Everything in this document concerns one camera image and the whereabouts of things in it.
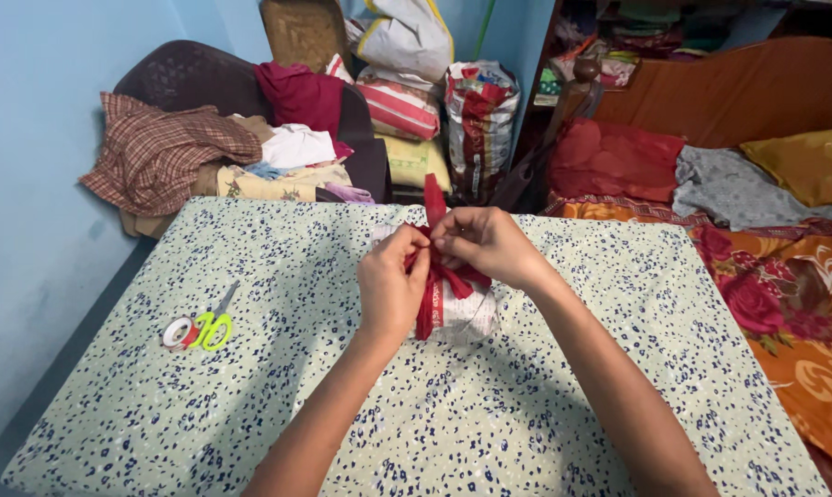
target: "dark brown chair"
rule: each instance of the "dark brown chair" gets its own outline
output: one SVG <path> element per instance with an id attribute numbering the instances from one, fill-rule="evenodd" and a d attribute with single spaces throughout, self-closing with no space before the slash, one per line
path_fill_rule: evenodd
<path id="1" fill-rule="evenodd" d="M 166 111 L 215 105 L 221 116 L 260 115 L 269 123 L 274 117 L 251 63 L 197 41 L 164 43 L 125 74 L 113 91 Z M 374 138 L 366 100 L 349 84 L 343 87 L 336 139 L 355 151 L 344 163 L 352 185 L 370 192 L 377 203 L 390 201 L 385 143 Z M 342 202 L 322 188 L 317 194 L 320 201 Z"/>

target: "wooden bed frame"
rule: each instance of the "wooden bed frame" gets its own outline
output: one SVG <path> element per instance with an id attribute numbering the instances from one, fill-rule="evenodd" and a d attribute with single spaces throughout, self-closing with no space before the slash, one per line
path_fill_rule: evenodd
<path id="1" fill-rule="evenodd" d="M 644 60 L 603 94 L 595 120 L 682 136 L 694 147 L 832 129 L 832 40 L 765 40 L 696 62 Z"/>

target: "red ribbon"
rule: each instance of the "red ribbon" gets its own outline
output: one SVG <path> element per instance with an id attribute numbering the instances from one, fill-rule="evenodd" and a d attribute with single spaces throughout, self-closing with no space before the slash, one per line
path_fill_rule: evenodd
<path id="1" fill-rule="evenodd" d="M 447 204 L 444 202 L 444 193 L 441 187 L 437 186 L 437 179 L 433 174 L 425 175 L 425 214 L 428 218 L 428 226 L 415 226 L 414 228 L 422 232 L 422 234 L 429 236 L 434 227 L 441 222 L 444 214 L 447 213 Z M 482 287 L 489 288 L 493 280 L 477 271 L 470 265 L 465 265 L 456 269 L 455 271 L 441 264 L 441 253 L 437 248 L 431 246 L 431 265 L 428 267 L 428 279 L 425 282 L 425 292 L 422 294 L 422 305 L 419 308 L 419 314 L 416 316 L 416 338 L 417 340 L 428 340 L 433 328 L 431 312 L 432 312 L 432 296 L 434 284 L 443 283 L 444 279 L 450 282 L 450 288 L 456 299 L 462 300 L 472 294 L 474 288 L 468 281 L 473 281 Z M 406 260 L 404 260 L 404 267 L 407 272 L 410 272 L 413 263 L 416 262 L 416 256 L 419 252 L 413 252 Z"/>

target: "wrapped gift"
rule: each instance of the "wrapped gift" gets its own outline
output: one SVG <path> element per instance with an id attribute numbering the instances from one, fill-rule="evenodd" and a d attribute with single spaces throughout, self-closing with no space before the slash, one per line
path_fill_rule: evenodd
<path id="1" fill-rule="evenodd" d="M 433 174 L 425 176 L 425 211 L 428 225 L 414 227 L 429 236 L 447 212 L 444 194 Z M 374 246 L 396 229 L 397 226 L 378 225 L 373 233 Z M 492 279 L 468 265 L 452 270 L 441 264 L 436 248 L 430 250 L 431 265 L 414 336 L 424 341 L 437 333 L 436 340 L 453 343 L 482 340 L 492 333 L 496 322 L 496 298 L 489 288 Z M 410 254 L 404 261 L 408 270 L 417 254 Z"/>
<path id="2" fill-rule="evenodd" d="M 398 229 L 393 225 L 377 225 L 373 231 L 373 246 Z M 473 281 L 465 281 L 472 292 L 463 299 L 456 298 L 448 279 L 439 278 L 426 284 L 422 305 L 428 303 L 427 313 L 431 316 L 431 327 L 422 336 L 416 325 L 410 331 L 411 338 L 445 341 L 453 344 L 467 344 L 481 341 L 492 333 L 496 326 L 496 297 L 493 290 Z"/>

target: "forearm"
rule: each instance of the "forearm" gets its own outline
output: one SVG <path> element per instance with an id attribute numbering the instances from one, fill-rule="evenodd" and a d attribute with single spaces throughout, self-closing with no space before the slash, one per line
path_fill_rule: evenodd
<path id="1" fill-rule="evenodd" d="M 643 494 L 717 495 L 661 395 L 562 277 L 528 290 Z"/>
<path id="2" fill-rule="evenodd" d="M 395 348 L 355 333 L 257 467 L 243 497 L 317 495 L 343 437 Z"/>

